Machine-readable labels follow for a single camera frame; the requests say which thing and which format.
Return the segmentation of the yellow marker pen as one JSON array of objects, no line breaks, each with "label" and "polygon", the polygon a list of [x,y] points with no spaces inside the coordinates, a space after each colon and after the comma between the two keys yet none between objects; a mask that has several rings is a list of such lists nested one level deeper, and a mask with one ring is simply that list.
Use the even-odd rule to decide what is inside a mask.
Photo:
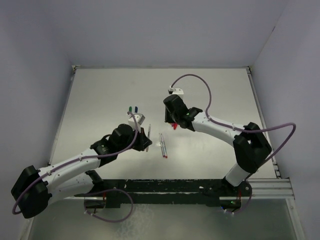
[{"label": "yellow marker pen", "polygon": [[150,136],[151,136],[151,124],[149,124],[148,126],[148,133],[147,133],[147,137],[149,140],[150,140]]}]

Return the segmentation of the purple marker pen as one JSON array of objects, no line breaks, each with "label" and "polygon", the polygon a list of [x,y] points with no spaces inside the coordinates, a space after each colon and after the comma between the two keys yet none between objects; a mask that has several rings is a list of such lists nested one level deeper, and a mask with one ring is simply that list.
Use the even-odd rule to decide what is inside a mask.
[{"label": "purple marker pen", "polygon": [[160,148],[161,148],[161,153],[162,153],[162,157],[165,158],[165,150],[164,150],[164,146],[163,146],[163,142],[162,142],[162,137],[161,134],[159,133],[159,142],[160,142]]}]

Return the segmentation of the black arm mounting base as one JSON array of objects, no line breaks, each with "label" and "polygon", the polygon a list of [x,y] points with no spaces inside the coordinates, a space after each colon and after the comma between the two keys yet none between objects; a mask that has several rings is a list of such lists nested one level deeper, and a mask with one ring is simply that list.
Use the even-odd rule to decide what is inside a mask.
[{"label": "black arm mounting base", "polygon": [[233,187],[224,179],[102,179],[92,170],[87,175],[93,187],[83,197],[102,197],[106,208],[134,203],[238,209],[240,199],[253,192],[247,181]]}]

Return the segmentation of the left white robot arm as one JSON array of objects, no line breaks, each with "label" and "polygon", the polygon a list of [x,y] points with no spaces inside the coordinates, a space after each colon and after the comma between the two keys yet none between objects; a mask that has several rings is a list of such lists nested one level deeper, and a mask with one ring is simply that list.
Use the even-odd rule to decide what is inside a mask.
[{"label": "left white robot arm", "polygon": [[113,162],[127,150],[142,152],[152,143],[144,128],[136,130],[128,124],[120,124],[111,134],[71,159],[40,169],[33,165],[24,168],[11,189],[15,200],[12,214],[22,214],[26,219],[38,215],[59,199],[61,185],[81,186],[80,175]]}]

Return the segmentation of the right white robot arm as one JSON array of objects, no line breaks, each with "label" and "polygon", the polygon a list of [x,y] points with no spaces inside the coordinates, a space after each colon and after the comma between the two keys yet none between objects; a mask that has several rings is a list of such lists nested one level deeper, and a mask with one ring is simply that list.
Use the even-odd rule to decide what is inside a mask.
[{"label": "right white robot arm", "polygon": [[244,126],[232,125],[230,128],[227,127],[228,122],[219,125],[212,122],[201,109],[187,108],[177,94],[167,96],[163,103],[166,123],[176,123],[183,129],[213,136],[233,147],[236,163],[222,183],[222,190],[228,196],[233,196],[240,190],[240,184],[265,163],[272,151],[267,138],[253,122]]}]

